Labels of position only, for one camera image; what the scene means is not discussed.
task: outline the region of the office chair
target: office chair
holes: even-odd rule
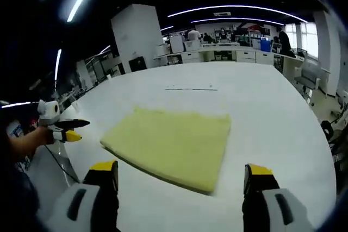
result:
[[[312,95],[308,95],[307,88],[316,90],[319,88],[319,81],[321,75],[321,66],[318,60],[310,57],[305,57],[301,67],[295,67],[295,81],[303,85],[303,92],[301,95],[310,103]]]

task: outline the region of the black ceiling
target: black ceiling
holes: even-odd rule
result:
[[[213,12],[230,11],[235,17],[253,17],[275,22],[292,23],[296,19],[282,14],[256,9],[214,9],[195,11],[172,18],[167,15],[209,5],[242,4],[278,9],[312,21],[314,10],[324,9],[317,0],[85,0],[72,23],[66,18],[73,0],[5,0],[5,34],[7,42],[2,58],[11,77],[23,85],[33,83],[49,71],[54,71],[57,50],[62,49],[59,75],[73,64],[111,45],[117,47],[110,19],[131,3],[154,5],[161,27],[189,27],[190,21],[212,18]]]

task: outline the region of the person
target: person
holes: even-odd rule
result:
[[[191,31],[188,33],[187,38],[189,41],[199,40],[201,36],[201,33],[198,32],[196,29],[191,29]]]
[[[295,57],[294,53],[291,51],[291,45],[288,35],[282,30],[281,27],[277,27],[277,32],[279,32],[279,42],[282,45],[281,54]]]
[[[11,231],[48,231],[36,216],[39,208],[36,190],[28,176],[15,167],[15,163],[40,145],[53,143],[52,131],[38,127],[23,137],[8,137],[1,123],[0,142],[0,170],[3,184],[0,202],[4,208],[2,226]]]
[[[227,34],[226,34],[226,31],[225,31],[225,29],[224,29],[223,27],[221,27],[220,39],[221,39],[221,40],[227,39]]]
[[[204,37],[203,37],[204,42],[212,43],[212,40],[213,39],[210,35],[208,35],[207,33],[204,33]]]

